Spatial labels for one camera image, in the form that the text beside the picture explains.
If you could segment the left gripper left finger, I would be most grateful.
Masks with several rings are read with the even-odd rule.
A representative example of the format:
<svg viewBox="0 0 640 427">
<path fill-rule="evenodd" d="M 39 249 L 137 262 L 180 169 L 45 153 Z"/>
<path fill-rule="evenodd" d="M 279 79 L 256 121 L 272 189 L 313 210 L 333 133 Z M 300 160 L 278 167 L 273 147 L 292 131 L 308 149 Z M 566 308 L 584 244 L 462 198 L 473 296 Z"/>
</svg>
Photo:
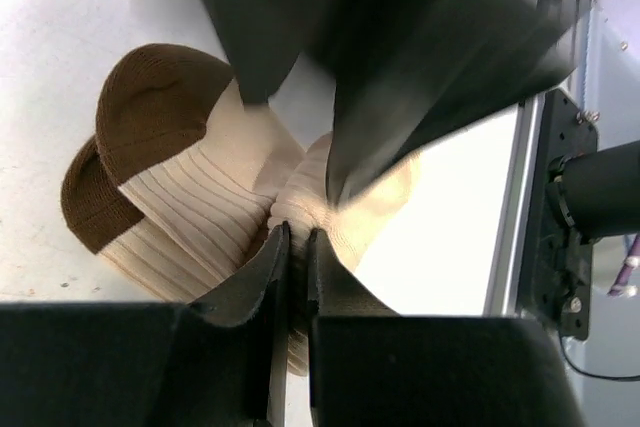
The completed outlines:
<svg viewBox="0 0 640 427">
<path fill-rule="evenodd" d="M 289 246 L 189 304 L 3 304 L 2 424 L 282 425 Z"/>
</svg>

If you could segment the cream and brown striped sock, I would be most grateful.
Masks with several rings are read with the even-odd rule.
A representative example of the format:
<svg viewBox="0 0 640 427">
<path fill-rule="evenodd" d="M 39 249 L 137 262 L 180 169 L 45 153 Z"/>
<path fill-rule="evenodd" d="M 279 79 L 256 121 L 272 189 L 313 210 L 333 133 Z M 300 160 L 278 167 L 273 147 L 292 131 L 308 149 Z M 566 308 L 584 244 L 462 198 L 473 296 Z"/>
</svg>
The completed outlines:
<svg viewBox="0 0 640 427">
<path fill-rule="evenodd" d="M 325 231 L 355 271 L 422 174 L 411 155 L 345 207 L 331 207 L 331 141 L 324 134 L 303 148 L 268 106 L 245 106 L 226 62 L 183 45 L 144 45 L 107 76 L 94 134 L 65 174 L 61 210 L 93 255 L 170 302 L 203 296 L 287 224 L 288 369 L 302 377 L 311 232 Z"/>
</svg>

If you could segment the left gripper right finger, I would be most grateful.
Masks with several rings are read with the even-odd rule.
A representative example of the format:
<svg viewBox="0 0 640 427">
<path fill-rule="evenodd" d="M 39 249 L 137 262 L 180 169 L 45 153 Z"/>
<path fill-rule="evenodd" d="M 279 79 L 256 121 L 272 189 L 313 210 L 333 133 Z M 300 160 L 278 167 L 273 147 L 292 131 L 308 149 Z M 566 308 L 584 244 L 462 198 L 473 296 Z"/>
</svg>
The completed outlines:
<svg viewBox="0 0 640 427">
<path fill-rule="evenodd" d="M 536 322 L 395 313 L 308 243 L 310 405 L 317 426 L 581 426 L 560 356 Z"/>
</svg>

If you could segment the aluminium mounting rail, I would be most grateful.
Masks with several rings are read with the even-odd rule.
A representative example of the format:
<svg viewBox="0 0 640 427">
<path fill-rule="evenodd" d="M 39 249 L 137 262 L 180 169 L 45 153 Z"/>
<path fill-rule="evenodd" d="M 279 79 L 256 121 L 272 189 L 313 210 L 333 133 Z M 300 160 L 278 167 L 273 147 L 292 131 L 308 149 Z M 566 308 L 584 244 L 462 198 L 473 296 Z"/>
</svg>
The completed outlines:
<svg viewBox="0 0 640 427">
<path fill-rule="evenodd" d="M 580 108 L 584 102 L 589 16 L 593 0 L 567 1 L 576 10 L 577 21 L 561 40 L 561 45 L 569 49 L 576 68 L 559 84 L 559 88 L 571 103 Z M 515 313 L 544 105 L 545 96 L 539 94 L 519 103 L 516 108 L 514 140 L 485 298 L 485 316 Z"/>
</svg>

